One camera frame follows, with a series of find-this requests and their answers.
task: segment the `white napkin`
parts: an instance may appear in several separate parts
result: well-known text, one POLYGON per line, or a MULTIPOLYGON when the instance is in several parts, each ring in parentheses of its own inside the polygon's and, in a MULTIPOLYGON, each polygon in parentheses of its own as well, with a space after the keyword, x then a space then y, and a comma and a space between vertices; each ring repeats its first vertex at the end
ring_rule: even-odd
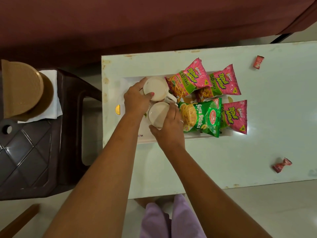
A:
POLYGON ((43 70, 40 72, 46 75, 49 78, 49 80, 52 82, 53 89, 54 89, 53 100, 50 106, 40 115, 34 118, 31 118, 26 122, 18 121, 18 123, 30 123, 30 122, 38 121, 41 119, 57 119, 58 116, 61 116, 63 114, 61 110, 61 103, 57 96, 57 71, 43 70))

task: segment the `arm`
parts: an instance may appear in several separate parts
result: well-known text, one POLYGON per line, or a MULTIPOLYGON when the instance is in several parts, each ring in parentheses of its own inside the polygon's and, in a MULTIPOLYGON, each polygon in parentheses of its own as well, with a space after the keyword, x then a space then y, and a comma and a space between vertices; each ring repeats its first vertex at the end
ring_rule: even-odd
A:
POLYGON ((186 152, 180 118, 179 109, 170 105, 163 128, 150 129, 182 182, 206 236, 271 237, 186 152))
POLYGON ((54 217, 44 237, 121 237, 138 130, 153 94, 146 78, 125 93, 125 114, 102 153, 54 217))

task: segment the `wooden stick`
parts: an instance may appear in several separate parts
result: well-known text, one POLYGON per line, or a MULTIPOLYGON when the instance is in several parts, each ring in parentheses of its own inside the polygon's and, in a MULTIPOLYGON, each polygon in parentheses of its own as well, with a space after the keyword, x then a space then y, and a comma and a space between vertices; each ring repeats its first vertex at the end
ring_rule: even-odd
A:
POLYGON ((27 208, 14 221, 8 224, 0 231, 0 238, 12 238, 19 230, 22 229, 38 212, 40 211, 40 204, 33 204, 27 208))

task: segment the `purple pants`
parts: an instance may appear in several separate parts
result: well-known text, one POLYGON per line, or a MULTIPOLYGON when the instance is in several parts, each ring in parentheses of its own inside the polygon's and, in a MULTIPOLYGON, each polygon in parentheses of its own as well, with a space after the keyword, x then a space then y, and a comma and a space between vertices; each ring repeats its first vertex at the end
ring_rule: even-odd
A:
POLYGON ((176 195, 172 220, 155 203, 149 203, 141 223, 140 238, 205 238, 197 217, 183 195, 176 195))

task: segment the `maroon sofa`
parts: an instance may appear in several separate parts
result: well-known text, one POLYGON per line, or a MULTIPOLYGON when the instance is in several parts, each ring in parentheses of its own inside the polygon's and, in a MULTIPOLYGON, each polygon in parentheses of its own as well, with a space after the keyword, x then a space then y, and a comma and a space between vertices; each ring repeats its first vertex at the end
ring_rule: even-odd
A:
POLYGON ((0 58, 37 68, 293 33, 316 0, 1 0, 0 58))

